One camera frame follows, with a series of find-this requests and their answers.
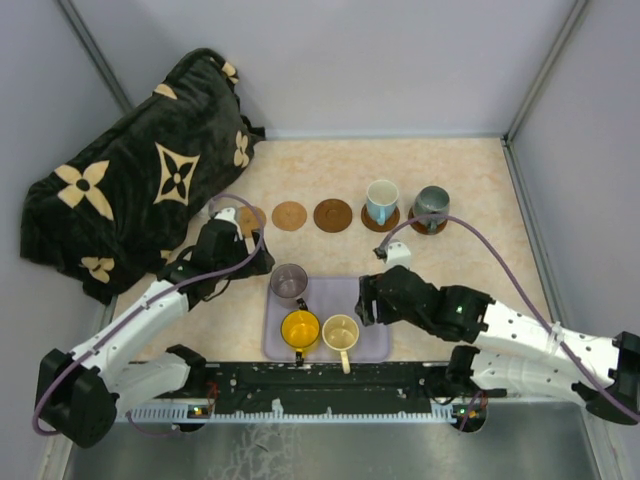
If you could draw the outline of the woven rattan coaster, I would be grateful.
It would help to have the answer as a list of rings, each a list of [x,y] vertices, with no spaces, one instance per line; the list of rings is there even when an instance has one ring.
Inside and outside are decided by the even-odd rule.
[[[248,207],[242,206],[238,209],[237,222],[243,236],[251,238],[254,231],[258,231],[260,226],[267,224],[267,218],[264,211],[259,207],[255,207],[254,211],[252,211]]]
[[[278,204],[272,212],[272,222],[280,230],[296,231],[307,220],[307,211],[296,201],[284,201]]]

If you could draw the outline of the cream ceramic mug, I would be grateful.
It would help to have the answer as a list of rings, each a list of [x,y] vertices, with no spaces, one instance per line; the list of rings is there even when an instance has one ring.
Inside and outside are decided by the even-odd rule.
[[[322,327],[323,341],[327,347],[339,354],[342,371],[346,375],[351,373],[348,352],[356,345],[359,336],[360,330],[356,321],[344,314],[331,316]]]

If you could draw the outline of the purple glass mug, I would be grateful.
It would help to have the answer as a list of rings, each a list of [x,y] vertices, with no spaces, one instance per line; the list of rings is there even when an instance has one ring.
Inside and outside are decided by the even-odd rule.
[[[270,292],[283,308],[307,310],[309,277],[297,264],[283,264],[275,268],[269,281]]]

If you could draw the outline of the grey ceramic mug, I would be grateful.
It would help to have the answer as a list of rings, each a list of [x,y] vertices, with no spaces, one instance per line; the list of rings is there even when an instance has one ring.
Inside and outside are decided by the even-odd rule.
[[[416,196],[413,204],[415,217],[427,215],[439,215],[439,218],[423,219],[419,225],[424,227],[428,235],[434,235],[441,231],[447,223],[446,215],[449,214],[450,197],[448,192],[436,185],[423,188]]]

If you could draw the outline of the white light blue mug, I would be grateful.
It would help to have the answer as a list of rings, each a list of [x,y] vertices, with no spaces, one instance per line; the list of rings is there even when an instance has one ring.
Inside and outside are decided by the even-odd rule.
[[[390,180],[380,179],[372,182],[366,192],[366,211],[379,226],[384,225],[397,207],[399,190]]]

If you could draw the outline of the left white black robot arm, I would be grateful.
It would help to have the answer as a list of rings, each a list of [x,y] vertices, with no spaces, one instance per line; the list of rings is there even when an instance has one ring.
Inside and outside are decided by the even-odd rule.
[[[209,220],[197,243],[161,270],[146,292],[90,339],[65,353],[51,350],[39,366],[32,427],[62,434],[89,448],[116,418],[158,396],[181,391],[194,397],[208,384],[205,358],[183,345],[159,357],[135,362],[159,333],[212,298],[221,281],[270,273],[275,263],[264,231],[256,229],[249,249],[238,224],[225,216]]]

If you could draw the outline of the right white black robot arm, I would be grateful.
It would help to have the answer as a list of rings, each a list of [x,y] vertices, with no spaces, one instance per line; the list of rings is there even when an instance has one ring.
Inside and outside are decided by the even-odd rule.
[[[405,321],[454,343],[445,377],[458,395],[555,397],[612,423],[639,422],[635,334],[598,337],[542,324],[486,293],[436,287],[402,266],[360,277],[355,312],[365,326]]]

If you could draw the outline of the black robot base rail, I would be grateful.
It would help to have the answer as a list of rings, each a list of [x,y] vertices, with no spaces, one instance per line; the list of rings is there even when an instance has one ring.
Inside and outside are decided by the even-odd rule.
[[[346,375],[337,363],[221,362],[161,399],[212,401],[216,413],[269,412],[279,400],[286,413],[429,412],[435,399],[470,398],[479,388],[449,378],[445,363],[354,363]]]

